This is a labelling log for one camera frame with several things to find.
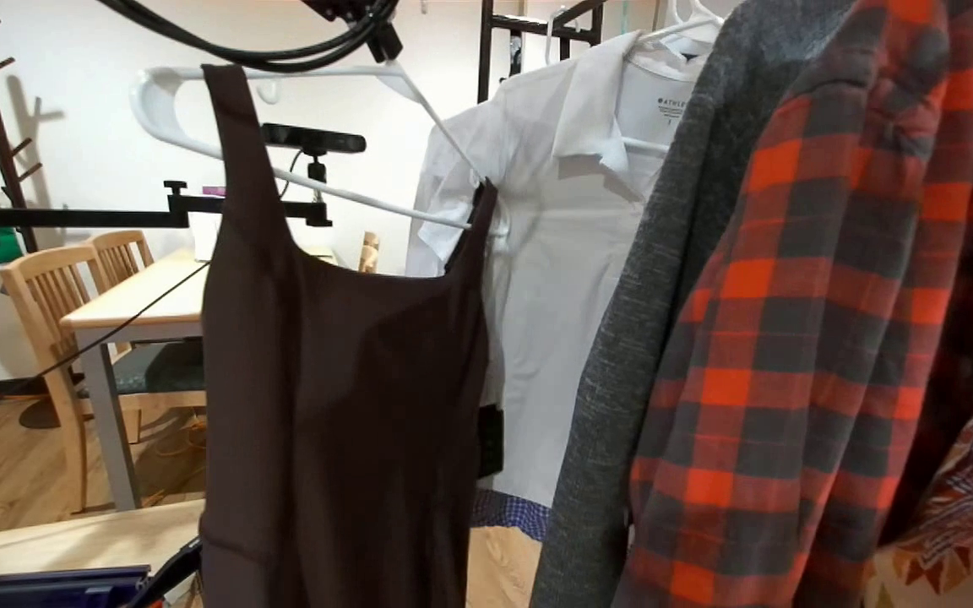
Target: gray cardigan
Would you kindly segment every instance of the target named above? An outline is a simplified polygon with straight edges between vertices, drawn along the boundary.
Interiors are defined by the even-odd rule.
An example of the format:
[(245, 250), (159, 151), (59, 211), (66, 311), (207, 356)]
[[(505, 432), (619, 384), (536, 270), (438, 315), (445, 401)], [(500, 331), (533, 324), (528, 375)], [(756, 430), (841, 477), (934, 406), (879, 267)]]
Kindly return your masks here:
[(623, 566), (629, 459), (665, 333), (716, 250), (775, 100), (852, 0), (746, 0), (724, 25), (586, 356), (533, 608), (603, 608)]

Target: table leg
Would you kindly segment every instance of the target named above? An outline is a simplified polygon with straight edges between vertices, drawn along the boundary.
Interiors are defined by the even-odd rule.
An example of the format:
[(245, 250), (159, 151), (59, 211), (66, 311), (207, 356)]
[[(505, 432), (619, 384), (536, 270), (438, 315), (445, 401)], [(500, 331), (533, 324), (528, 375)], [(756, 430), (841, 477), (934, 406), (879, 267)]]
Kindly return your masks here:
[(143, 502), (138, 502), (134, 466), (131, 466), (123, 432), (121, 432), (121, 407), (116, 396), (116, 370), (110, 370), (109, 347), (105, 345), (88, 347), (81, 356), (81, 370), (85, 370), (85, 388), (88, 388), (91, 411), (94, 411), (102, 456), (110, 477), (110, 502), (116, 511), (134, 511)]

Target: white shirt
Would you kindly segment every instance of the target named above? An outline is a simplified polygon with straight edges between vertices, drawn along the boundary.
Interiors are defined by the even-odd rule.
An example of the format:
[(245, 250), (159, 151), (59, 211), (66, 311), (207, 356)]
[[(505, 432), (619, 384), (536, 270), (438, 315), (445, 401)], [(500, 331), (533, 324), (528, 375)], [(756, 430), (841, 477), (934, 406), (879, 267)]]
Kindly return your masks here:
[[(698, 72), (655, 54), (620, 34), (445, 120), (500, 188), (483, 401), (504, 406), (504, 474), (486, 485), (540, 508), (554, 502), (577, 383), (663, 164), (623, 138), (665, 144)], [(476, 186), (432, 132), (416, 210), (468, 215)], [(441, 272), (457, 242), (458, 229), (416, 222), (408, 272)]]

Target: brown pinafore dress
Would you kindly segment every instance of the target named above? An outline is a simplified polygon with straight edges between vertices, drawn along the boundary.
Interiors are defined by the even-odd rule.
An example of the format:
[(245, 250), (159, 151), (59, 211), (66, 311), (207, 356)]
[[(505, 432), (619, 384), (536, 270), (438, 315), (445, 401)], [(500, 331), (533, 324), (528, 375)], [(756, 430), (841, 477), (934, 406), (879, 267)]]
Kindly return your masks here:
[(241, 68), (207, 68), (226, 210), (207, 282), (207, 608), (458, 608), (486, 368), (480, 186), (445, 277), (288, 234)]

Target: orange plaid fabric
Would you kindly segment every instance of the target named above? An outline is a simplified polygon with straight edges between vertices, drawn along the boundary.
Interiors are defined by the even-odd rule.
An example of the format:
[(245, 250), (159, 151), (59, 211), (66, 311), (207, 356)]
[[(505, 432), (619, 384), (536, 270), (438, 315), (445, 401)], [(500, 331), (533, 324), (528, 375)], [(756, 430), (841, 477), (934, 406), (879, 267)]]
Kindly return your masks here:
[(665, 345), (614, 606), (860, 606), (922, 406), (973, 379), (925, 401), (934, 350), (973, 361), (969, 299), (973, 0), (859, 0)]

